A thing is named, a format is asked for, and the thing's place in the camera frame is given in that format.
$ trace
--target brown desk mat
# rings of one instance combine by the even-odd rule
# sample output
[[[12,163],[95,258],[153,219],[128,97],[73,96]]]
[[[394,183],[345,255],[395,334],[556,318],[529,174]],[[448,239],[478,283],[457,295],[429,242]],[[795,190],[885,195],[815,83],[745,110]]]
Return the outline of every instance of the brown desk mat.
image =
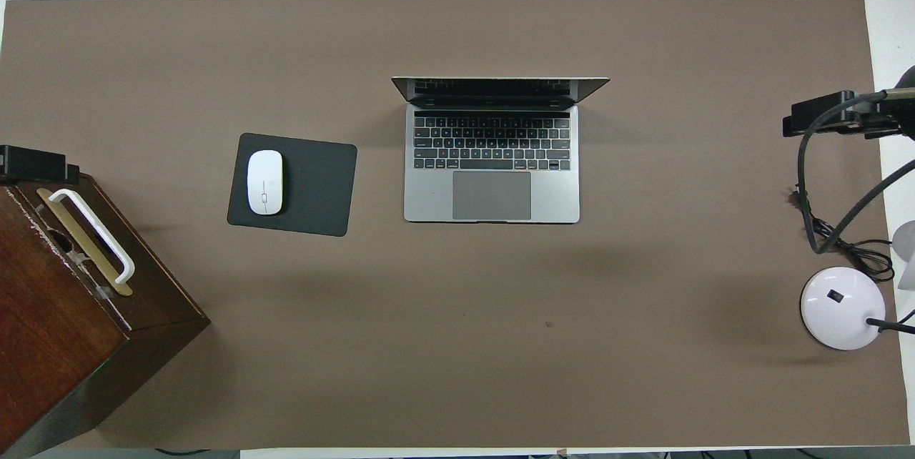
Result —
[[[847,263],[785,202],[791,103],[873,89],[863,0],[14,1],[0,67],[3,141],[91,172],[213,321],[72,445],[909,441],[896,336],[801,325]],[[581,222],[403,221],[402,74],[611,77]],[[227,224],[243,132],[359,147],[349,234]],[[809,161],[827,221],[879,181],[862,137]]]

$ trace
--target keyboard key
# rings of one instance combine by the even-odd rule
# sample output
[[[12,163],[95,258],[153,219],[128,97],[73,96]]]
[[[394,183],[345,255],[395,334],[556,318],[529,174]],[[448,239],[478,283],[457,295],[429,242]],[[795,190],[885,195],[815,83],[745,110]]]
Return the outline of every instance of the keyboard key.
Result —
[[[510,160],[467,159],[461,160],[461,169],[512,169]]]

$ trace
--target wooden box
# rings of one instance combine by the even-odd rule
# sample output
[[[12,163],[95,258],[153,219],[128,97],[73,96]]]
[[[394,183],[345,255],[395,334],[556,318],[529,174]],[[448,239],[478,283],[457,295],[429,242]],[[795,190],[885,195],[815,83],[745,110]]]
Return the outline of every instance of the wooden box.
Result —
[[[92,177],[0,185],[0,458],[91,430],[208,324]]]

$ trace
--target computer mouse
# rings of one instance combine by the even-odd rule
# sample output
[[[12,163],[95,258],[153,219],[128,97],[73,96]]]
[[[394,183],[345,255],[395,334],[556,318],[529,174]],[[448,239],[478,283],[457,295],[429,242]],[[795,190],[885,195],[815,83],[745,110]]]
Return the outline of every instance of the computer mouse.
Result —
[[[283,207],[283,156],[277,150],[258,150],[248,159],[248,205],[265,217]]]

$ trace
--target silver laptop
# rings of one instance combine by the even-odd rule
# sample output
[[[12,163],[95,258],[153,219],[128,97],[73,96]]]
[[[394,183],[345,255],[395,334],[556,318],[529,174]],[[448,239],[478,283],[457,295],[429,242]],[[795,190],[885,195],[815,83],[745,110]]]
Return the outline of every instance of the silver laptop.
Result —
[[[609,78],[392,80],[408,101],[407,221],[578,221],[575,104]]]

